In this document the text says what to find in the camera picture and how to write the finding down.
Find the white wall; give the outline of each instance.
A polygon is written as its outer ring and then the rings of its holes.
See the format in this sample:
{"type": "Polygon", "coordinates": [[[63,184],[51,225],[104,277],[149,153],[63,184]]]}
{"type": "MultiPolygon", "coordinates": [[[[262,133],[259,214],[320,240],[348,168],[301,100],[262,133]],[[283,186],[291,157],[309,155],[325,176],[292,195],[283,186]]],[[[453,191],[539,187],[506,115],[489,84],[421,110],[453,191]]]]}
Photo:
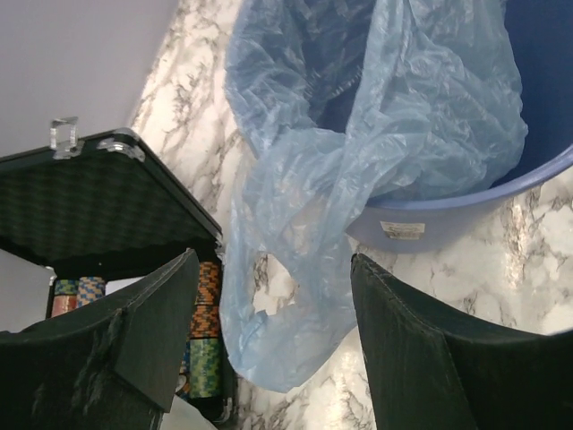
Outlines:
{"type": "Polygon", "coordinates": [[[20,331],[46,318],[53,274],[0,250],[0,331],[20,331]]]}
{"type": "Polygon", "coordinates": [[[108,282],[106,285],[106,295],[109,296],[110,294],[115,293],[118,289],[122,289],[127,287],[128,285],[132,285],[134,282],[140,279],[141,278],[112,280],[111,282],[108,282]]]}
{"type": "Polygon", "coordinates": [[[131,125],[178,0],[0,2],[0,157],[131,125]]]}

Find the bucket rim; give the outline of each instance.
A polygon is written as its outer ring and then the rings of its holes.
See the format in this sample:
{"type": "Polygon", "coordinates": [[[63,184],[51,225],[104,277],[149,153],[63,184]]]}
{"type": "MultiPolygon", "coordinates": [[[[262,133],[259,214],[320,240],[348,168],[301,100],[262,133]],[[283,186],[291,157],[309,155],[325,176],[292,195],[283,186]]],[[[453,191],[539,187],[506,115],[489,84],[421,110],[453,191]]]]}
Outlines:
{"type": "Polygon", "coordinates": [[[539,168],[485,191],[460,195],[459,197],[421,201],[386,200],[384,197],[372,197],[366,203],[366,207],[394,211],[443,211],[474,206],[521,194],[556,177],[571,166],[573,166],[573,142],[561,154],[542,164],[539,168]]]}

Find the trash bag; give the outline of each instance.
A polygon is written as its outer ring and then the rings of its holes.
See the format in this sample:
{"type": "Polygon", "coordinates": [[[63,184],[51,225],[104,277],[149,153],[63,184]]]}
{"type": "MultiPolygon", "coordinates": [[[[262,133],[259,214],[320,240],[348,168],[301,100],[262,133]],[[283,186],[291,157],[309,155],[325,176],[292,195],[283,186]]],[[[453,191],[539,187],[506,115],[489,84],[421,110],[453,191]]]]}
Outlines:
{"type": "Polygon", "coordinates": [[[523,150],[521,82],[502,0],[245,0],[227,99],[257,160],[232,198],[223,335],[235,370],[304,383],[355,325],[344,234],[373,195],[487,189],[523,150]],[[274,315],[252,267],[299,283],[274,315]]]}

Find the open case lid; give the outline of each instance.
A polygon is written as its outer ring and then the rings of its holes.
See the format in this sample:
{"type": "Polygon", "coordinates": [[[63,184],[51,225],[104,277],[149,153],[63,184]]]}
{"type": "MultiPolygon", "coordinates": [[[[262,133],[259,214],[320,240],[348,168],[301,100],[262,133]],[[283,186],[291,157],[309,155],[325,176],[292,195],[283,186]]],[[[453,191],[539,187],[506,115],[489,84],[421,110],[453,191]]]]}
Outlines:
{"type": "MultiPolygon", "coordinates": [[[[186,248],[217,258],[220,227],[129,129],[0,159],[0,248],[60,278],[144,276],[186,248]]],[[[58,141],[58,128],[70,137],[58,141]]]]}

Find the marble-patterned surface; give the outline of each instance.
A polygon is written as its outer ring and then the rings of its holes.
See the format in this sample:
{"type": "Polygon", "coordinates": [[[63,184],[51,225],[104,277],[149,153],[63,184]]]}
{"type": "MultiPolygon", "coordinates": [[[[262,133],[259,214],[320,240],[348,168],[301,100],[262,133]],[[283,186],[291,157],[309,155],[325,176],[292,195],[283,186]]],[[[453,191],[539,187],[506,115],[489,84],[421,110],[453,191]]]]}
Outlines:
{"type": "MultiPolygon", "coordinates": [[[[134,128],[227,228],[247,149],[222,90],[239,0],[183,0],[149,77],[134,128]]],[[[486,320],[551,333],[573,326],[573,170],[507,202],[448,249],[392,255],[357,249],[402,280],[486,320]]],[[[255,304],[271,312],[294,283],[272,258],[256,271],[255,304]]],[[[288,394],[241,382],[243,430],[376,427],[357,331],[304,386],[288,394]]]]}

